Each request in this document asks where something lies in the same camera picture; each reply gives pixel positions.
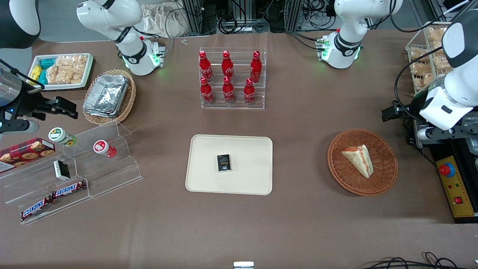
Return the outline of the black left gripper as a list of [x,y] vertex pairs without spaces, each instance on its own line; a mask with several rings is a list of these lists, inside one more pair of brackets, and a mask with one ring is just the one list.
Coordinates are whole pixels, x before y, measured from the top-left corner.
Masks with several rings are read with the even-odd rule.
[[393,119],[425,121],[425,118],[419,114],[424,105],[425,101],[412,101],[408,105],[400,106],[399,102],[396,101],[396,105],[392,105],[391,108],[383,109],[381,111],[382,122]]

